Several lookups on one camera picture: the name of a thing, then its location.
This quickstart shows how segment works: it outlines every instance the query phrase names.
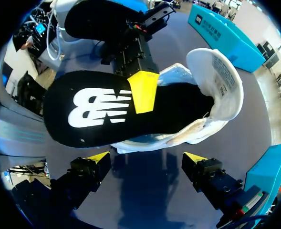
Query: desk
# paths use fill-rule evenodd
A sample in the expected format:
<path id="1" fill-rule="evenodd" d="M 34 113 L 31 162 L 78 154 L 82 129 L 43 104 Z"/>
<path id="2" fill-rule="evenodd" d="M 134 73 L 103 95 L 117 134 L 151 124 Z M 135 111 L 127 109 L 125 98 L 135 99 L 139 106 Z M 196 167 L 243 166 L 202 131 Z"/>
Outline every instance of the desk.
<path id="1" fill-rule="evenodd" d="M 149 42 L 152 57 L 160 70 L 176 62 L 186 66 L 190 50 L 209 48 L 187 21 L 187 14 L 172 14 L 168 26 Z M 100 65 L 99 60 L 89 58 L 92 46 L 92 41 L 84 41 L 72 47 L 63 59 L 57 77 L 80 69 L 112 72 L 111 66 Z M 245 180 L 246 172 L 271 145 L 267 108 L 256 78 L 243 70 L 238 72 L 244 87 L 240 114 L 199 144 L 185 143 L 127 155 L 118 155 L 108 146 L 73 149 L 54 144 L 47 162 L 51 178 L 55 179 L 66 172 L 70 161 L 76 157 L 111 151 L 112 170 L 98 191 L 90 193 L 74 211 L 76 217 L 104 229 L 214 229 L 222 213 L 192 187 L 181 169 L 183 152 L 215 157 L 223 162 L 231 176 Z"/>

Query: blue counter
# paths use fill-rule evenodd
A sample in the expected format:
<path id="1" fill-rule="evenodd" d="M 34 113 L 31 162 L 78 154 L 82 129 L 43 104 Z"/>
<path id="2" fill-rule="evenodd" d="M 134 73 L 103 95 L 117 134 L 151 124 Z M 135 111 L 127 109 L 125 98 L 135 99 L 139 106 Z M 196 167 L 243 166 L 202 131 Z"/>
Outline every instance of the blue counter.
<path id="1" fill-rule="evenodd" d="M 218 49 L 235 67 L 252 73 L 265 62 L 255 44 L 223 16 L 192 5 L 188 23 L 212 49 Z"/>
<path id="2" fill-rule="evenodd" d="M 262 158 L 247 172 L 244 190 L 247 191 L 253 185 L 270 195 L 257 213 L 257 215 L 264 215 L 272 205 L 281 185 L 281 144 L 270 146 Z"/>

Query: white wall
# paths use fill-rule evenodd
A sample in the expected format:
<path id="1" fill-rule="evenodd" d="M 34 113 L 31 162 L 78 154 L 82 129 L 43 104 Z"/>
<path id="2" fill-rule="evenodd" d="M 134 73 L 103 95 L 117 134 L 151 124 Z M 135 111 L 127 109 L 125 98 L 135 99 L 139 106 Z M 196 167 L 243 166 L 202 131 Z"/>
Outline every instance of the white wall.
<path id="1" fill-rule="evenodd" d="M 35 65 L 28 52 L 21 49 L 16 51 L 12 39 L 8 43 L 4 61 L 13 69 L 6 86 L 6 91 L 10 94 L 13 89 L 13 95 L 17 94 L 17 83 L 21 77 L 24 76 L 26 71 L 28 71 L 28 74 L 34 79 L 38 76 Z"/>
<path id="2" fill-rule="evenodd" d="M 235 23 L 254 44 L 265 41 L 268 35 L 267 29 L 271 29 L 270 26 L 273 26 L 271 20 L 264 13 L 247 1 L 242 2 L 233 23 Z"/>
<path id="3" fill-rule="evenodd" d="M 233 22 L 255 45 L 266 41 L 269 42 L 279 58 L 279 61 L 271 69 L 278 76 L 281 73 L 281 54 L 277 48 L 281 44 L 281 36 L 273 22 L 267 15 L 247 1 L 242 2 L 241 8 L 237 12 Z"/>

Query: new balance logo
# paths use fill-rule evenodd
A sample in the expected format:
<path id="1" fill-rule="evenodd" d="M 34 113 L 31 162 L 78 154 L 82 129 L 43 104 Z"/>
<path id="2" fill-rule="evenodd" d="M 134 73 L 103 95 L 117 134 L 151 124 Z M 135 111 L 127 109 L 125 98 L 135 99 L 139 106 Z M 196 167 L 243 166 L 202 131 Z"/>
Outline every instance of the new balance logo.
<path id="1" fill-rule="evenodd" d="M 77 106 L 68 115 L 68 123 L 72 127 L 81 128 L 96 125 L 103 125 L 106 115 L 109 117 L 125 115 L 127 111 L 107 111 L 106 109 L 128 107 L 125 103 L 112 103 L 116 101 L 129 101 L 132 97 L 114 95 L 113 89 L 85 88 L 77 92 L 73 103 Z M 131 94 L 131 91 L 121 90 L 120 94 Z M 112 118 L 111 123 L 121 123 L 125 118 Z"/>

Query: shoe label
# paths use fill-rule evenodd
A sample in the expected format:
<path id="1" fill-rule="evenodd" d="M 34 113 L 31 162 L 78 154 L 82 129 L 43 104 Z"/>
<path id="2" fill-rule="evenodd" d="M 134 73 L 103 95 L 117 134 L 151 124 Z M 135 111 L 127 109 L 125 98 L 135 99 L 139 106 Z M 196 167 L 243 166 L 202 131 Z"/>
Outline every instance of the shoe label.
<path id="1" fill-rule="evenodd" d="M 224 96 L 228 91 L 234 91 L 237 86 L 236 81 L 223 61 L 217 56 L 213 56 L 212 65 L 216 70 L 215 83 L 221 96 Z"/>

